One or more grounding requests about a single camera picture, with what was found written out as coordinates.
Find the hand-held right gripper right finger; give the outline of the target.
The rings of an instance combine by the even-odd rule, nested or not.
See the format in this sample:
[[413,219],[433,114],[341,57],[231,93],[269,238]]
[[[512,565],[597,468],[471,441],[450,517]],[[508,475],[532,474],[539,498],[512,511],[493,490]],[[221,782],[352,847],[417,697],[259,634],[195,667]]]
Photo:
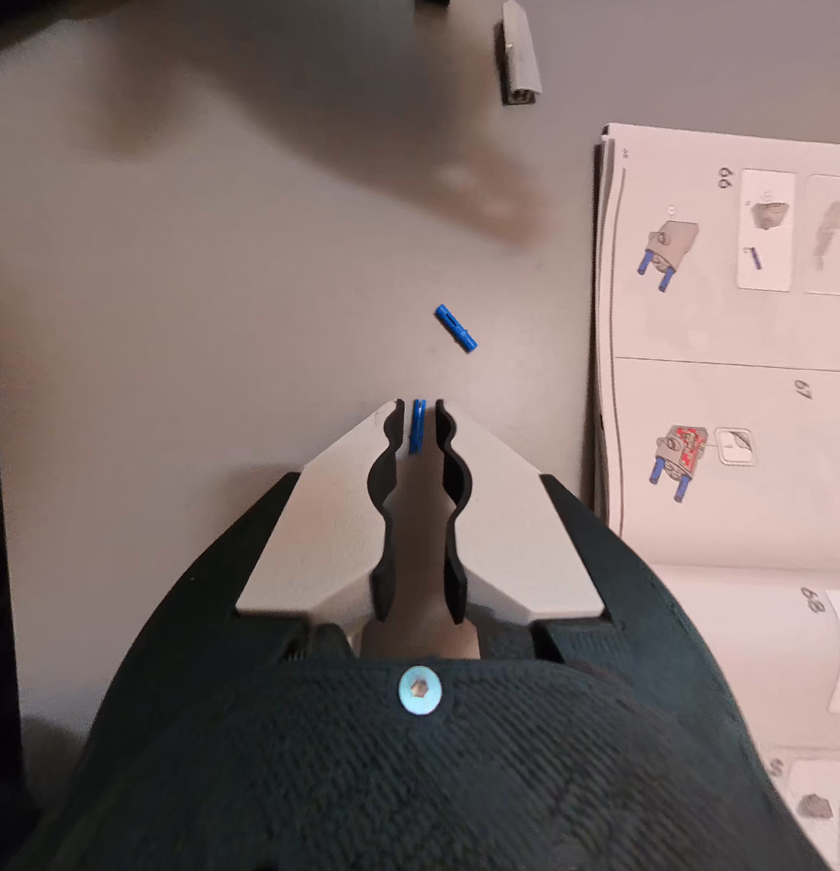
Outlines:
[[436,444],[444,492],[444,598],[455,624],[601,616],[604,604],[545,487],[543,475],[489,430],[440,399]]

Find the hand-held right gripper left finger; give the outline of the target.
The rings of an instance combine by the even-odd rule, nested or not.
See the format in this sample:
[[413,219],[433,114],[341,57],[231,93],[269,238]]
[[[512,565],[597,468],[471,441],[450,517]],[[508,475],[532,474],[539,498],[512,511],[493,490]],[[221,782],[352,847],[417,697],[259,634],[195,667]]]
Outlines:
[[404,401],[391,400],[307,463],[236,603],[310,624],[384,621],[395,598],[393,522]]

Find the white instruction booklet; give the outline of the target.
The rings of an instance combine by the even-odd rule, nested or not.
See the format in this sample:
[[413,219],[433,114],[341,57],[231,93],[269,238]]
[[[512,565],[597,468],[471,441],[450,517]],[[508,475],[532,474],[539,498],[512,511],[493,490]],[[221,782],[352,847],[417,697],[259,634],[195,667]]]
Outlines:
[[840,145],[610,124],[598,174],[598,511],[840,869]]

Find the grey toy brick piece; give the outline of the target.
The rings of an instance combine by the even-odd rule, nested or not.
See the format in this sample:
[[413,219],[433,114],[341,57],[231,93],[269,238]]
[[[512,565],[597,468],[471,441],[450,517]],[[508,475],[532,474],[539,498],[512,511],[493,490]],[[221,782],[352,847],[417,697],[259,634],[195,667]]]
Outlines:
[[517,1],[505,1],[494,30],[501,102],[504,106],[529,105],[543,93],[537,56],[528,17]]

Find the grey desk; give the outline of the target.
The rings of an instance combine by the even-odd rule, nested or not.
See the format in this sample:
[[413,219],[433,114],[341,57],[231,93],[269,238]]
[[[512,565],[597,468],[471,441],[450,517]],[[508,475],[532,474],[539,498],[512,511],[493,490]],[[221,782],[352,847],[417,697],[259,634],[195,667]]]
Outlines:
[[[131,2],[0,51],[17,693],[83,741],[10,869],[832,869],[598,511],[593,289],[606,126],[840,132],[840,2],[519,2],[519,106],[502,3]],[[453,622],[440,399],[541,472],[601,616]],[[389,615],[240,614],[391,400]]]

